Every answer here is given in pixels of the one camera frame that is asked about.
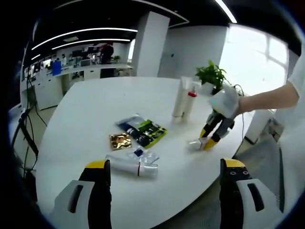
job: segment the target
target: potted plant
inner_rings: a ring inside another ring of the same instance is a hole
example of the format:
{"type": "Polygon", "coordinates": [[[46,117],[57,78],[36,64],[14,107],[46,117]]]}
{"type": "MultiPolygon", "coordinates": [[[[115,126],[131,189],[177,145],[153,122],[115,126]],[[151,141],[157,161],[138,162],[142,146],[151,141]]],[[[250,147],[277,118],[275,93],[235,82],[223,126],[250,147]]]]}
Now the potted plant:
{"type": "Polygon", "coordinates": [[[209,60],[208,67],[197,68],[196,76],[199,76],[202,85],[205,84],[206,88],[209,87],[212,90],[210,93],[216,94],[223,88],[223,81],[225,79],[223,72],[226,73],[224,69],[220,69],[218,65],[209,60]]]}
{"type": "Polygon", "coordinates": [[[114,56],[112,59],[115,63],[117,63],[121,59],[121,57],[120,56],[114,56]]]}

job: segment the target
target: floor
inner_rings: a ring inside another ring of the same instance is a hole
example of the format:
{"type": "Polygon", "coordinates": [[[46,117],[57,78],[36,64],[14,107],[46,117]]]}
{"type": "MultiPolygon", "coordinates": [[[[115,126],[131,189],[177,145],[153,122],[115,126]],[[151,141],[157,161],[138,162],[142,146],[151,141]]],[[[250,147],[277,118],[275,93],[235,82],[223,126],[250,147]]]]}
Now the floor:
{"type": "MultiPolygon", "coordinates": [[[[42,117],[42,119],[46,123],[48,123],[55,109],[56,107],[52,107],[49,109],[38,111],[38,113],[42,117]]],[[[46,126],[36,114],[35,109],[31,110],[30,117],[33,125],[35,143],[39,148],[46,126]]],[[[27,129],[31,135],[31,126],[29,122],[27,123],[27,129]]],[[[237,155],[243,153],[251,146],[252,145],[249,142],[244,140],[237,151],[237,155]]],[[[34,162],[35,162],[35,156],[33,155],[33,152],[31,152],[30,150],[27,158],[27,166],[30,167],[31,165],[33,165],[34,162]]],[[[194,201],[185,210],[178,213],[176,216],[162,223],[161,225],[155,227],[154,229],[214,228],[214,225],[215,224],[218,225],[220,222],[219,200],[218,200],[219,192],[220,192],[219,180],[216,180],[196,201],[194,201]]]]}

